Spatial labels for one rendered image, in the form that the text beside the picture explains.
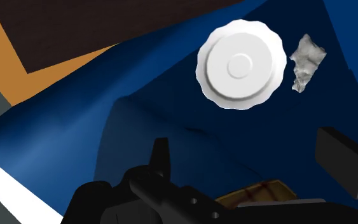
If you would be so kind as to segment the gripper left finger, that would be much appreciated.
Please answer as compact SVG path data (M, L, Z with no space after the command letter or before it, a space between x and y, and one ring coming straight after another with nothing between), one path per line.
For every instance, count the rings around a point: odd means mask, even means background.
M125 172L121 182L81 185L61 224L231 224L229 210L196 189L170 180L166 137L154 141L148 165Z

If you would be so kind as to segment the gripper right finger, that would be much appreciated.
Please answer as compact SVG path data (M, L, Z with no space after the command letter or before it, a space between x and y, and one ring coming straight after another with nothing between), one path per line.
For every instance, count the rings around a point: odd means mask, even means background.
M333 127L320 127L315 160L353 199L358 199L358 143ZM358 213L356 209L334 202L328 202L327 206L338 211Z

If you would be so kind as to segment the brown box with red bands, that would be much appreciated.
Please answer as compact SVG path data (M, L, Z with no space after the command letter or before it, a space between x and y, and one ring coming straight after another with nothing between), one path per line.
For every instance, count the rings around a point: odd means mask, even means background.
M216 202L234 209L248 202L283 202L298 199L298 196L281 180L262 181L220 196Z

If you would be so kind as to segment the crumpled grey paper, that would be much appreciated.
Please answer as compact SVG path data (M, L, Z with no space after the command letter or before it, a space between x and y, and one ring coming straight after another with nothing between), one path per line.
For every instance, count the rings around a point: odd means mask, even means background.
M304 34L297 49L289 57L295 63L293 71L296 78L293 81L293 90L298 93L305 90L326 55L325 49L317 46L308 34Z

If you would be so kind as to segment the white scalloped plate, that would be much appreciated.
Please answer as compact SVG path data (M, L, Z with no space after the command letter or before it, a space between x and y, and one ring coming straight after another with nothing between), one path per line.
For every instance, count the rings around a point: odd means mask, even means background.
M260 21L233 20L212 31L195 69L204 96L224 109L246 110L267 101L284 77L282 39Z

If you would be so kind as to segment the dark brown rug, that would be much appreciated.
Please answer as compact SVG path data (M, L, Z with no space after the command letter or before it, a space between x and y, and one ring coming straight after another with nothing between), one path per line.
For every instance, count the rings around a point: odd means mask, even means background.
M0 23L28 73L242 0L0 0Z

